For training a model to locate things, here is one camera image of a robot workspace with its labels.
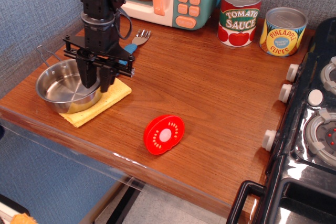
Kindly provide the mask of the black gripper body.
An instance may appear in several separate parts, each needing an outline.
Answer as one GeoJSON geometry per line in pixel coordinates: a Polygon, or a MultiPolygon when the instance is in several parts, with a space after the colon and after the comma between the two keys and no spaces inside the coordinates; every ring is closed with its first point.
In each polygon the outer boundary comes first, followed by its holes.
{"type": "Polygon", "coordinates": [[[65,55],[80,56],[97,67],[97,78],[101,67],[115,68],[116,76],[121,74],[127,77],[134,75],[133,63],[135,57],[128,54],[120,46],[120,18],[92,19],[83,18],[84,36],[67,35],[63,38],[66,43],[65,55]]]}

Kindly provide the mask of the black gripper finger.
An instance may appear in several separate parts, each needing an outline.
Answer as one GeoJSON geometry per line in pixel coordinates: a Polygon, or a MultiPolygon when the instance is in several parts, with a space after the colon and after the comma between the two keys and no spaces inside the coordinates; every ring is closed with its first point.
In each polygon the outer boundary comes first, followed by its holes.
{"type": "Polygon", "coordinates": [[[89,89],[97,80],[97,67],[92,63],[92,61],[80,56],[76,57],[76,63],[81,82],[85,88],[89,89]]]}
{"type": "Polygon", "coordinates": [[[99,71],[100,76],[100,90],[102,93],[108,91],[108,88],[114,83],[116,76],[116,69],[114,67],[101,67],[99,71]]]}

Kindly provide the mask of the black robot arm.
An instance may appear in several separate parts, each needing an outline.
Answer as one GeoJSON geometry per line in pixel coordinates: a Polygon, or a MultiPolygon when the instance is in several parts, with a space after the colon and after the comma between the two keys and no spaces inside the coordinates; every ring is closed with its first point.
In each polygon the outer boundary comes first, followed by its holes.
{"type": "Polygon", "coordinates": [[[105,93],[118,74],[134,74],[135,57],[123,49],[119,41],[127,39],[120,33],[120,16],[125,0],[81,0],[84,36],[66,36],[65,55],[76,61],[80,79],[85,88],[100,81],[105,93]]]}

